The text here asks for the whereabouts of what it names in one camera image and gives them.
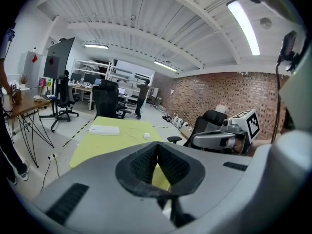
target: smoke detector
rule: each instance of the smoke detector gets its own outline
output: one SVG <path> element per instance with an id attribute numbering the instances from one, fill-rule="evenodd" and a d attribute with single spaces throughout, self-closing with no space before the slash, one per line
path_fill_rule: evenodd
<path id="1" fill-rule="evenodd" d="M 260 19 L 260 26 L 263 29 L 270 29 L 272 27 L 272 21 L 269 18 L 261 18 Z"/>

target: ceiling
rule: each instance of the ceiling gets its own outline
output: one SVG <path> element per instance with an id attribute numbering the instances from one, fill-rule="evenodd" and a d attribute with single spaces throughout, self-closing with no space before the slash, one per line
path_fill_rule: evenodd
<path id="1" fill-rule="evenodd" d="M 89 50 L 92 58 L 112 56 L 140 66 L 154 60 L 192 73 L 200 69 L 274 63 L 285 34 L 300 28 L 262 4 L 238 0 L 251 21 L 260 48 L 252 56 L 248 42 L 226 7 L 230 0 L 37 0 L 50 19 L 61 16 L 84 43 L 100 43 L 109 51 Z M 261 18 L 272 21 L 270 29 Z M 164 68 L 153 67 L 163 73 Z"/>

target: white floor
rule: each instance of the white floor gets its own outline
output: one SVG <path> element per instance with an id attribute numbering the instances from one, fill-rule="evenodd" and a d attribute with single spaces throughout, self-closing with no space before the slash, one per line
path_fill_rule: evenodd
<path id="1" fill-rule="evenodd" d="M 31 165 L 31 170 L 29 172 L 29 179 L 27 181 L 22 181 L 21 178 L 17 175 L 18 183 L 13 188 L 22 196 L 26 197 L 28 200 L 33 200 L 42 188 L 43 178 L 49 165 L 49 155 L 52 155 L 54 153 L 58 154 L 57 164 L 58 173 L 60 176 L 69 171 L 69 161 L 73 156 L 77 145 L 82 140 L 86 131 L 92 124 L 96 114 L 95 110 L 88 110 L 87 101 L 77 102 L 73 107 L 73 111 L 78 112 L 79 117 L 72 115 L 71 122 L 61 121 L 60 123 L 56 124 L 54 133 L 52 133 L 50 130 L 54 119 L 42 119 L 43 126 L 55 147 L 52 148 L 36 134 L 34 134 L 34 147 L 39 168 L 35 166 L 26 149 L 21 131 L 17 132 L 17 134 L 14 136 L 14 147 L 22 160 L 28 160 Z M 39 112 L 40 115 L 49 115 L 50 113 L 50 108 L 41 110 Z M 178 144 L 183 145 L 186 141 L 186 138 L 181 135 L 180 131 L 176 127 L 163 120 L 162 116 L 162 112 L 158 111 L 154 107 L 151 107 L 150 104 L 146 104 L 141 115 L 141 121 L 151 122 L 151 124 L 155 127 L 155 130 L 159 133 L 163 141 L 167 141 L 167 137 L 170 136 L 180 136 L 182 138 L 182 141 L 179 141 Z M 125 119 L 138 120 L 136 119 L 135 114 L 126 114 Z M 88 125 L 84 127 L 83 130 L 79 132 L 79 134 L 75 135 L 86 123 L 88 123 Z M 35 124 L 43 133 L 44 131 L 37 115 L 35 116 Z M 75 137 L 66 146 L 63 147 L 63 145 L 73 135 L 75 135 Z M 27 138 L 30 146 L 32 146 L 31 137 L 32 131 L 30 129 L 30 132 L 27 132 Z M 56 179 L 58 179 L 56 161 L 52 160 L 49 171 L 44 181 L 44 186 L 47 186 L 49 183 L 53 182 Z"/>

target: person standing in background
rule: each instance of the person standing in background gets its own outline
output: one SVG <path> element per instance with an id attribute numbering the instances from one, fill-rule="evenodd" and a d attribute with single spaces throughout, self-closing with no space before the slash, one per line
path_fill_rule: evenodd
<path id="1" fill-rule="evenodd" d="M 8 83 L 5 71 L 4 71 L 4 59 L 6 56 L 6 47 L 7 43 L 9 41 L 8 34 L 5 34 L 3 42 L 0 46 L 0 88 L 1 88 L 1 94 L 0 94 L 0 162 L 1 166 L 4 170 L 5 176 L 15 185 L 16 179 L 15 174 L 12 166 L 8 162 L 8 160 L 11 162 L 11 164 L 16 168 L 18 174 L 21 176 L 21 178 L 25 181 L 28 179 L 28 173 L 30 170 L 30 165 L 28 161 L 26 160 L 24 163 L 20 159 L 19 155 L 14 149 L 14 146 L 12 144 L 11 138 L 8 134 L 8 131 L 5 126 L 5 120 L 3 115 L 3 98 L 2 98 L 2 86 L 7 91 L 6 96 L 11 96 L 11 86 Z"/>
<path id="2" fill-rule="evenodd" d="M 150 83 L 150 80 L 146 80 L 145 84 L 138 84 L 138 80 L 136 81 L 136 87 L 140 89 L 140 93 L 137 98 L 137 104 L 136 104 L 136 118 L 141 119 L 141 107 L 145 101 L 147 92 L 150 88 L 148 85 Z"/>

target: green table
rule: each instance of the green table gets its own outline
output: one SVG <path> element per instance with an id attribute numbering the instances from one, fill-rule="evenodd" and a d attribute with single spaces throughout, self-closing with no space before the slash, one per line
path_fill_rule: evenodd
<path id="1" fill-rule="evenodd" d="M 103 136 L 86 133 L 70 160 L 69 166 L 71 168 L 97 155 L 147 142 L 163 141 L 152 124 L 146 121 L 97 117 L 93 124 L 117 126 L 119 127 L 119 135 Z M 143 137 L 144 133 L 149 133 L 150 138 L 145 140 Z"/>

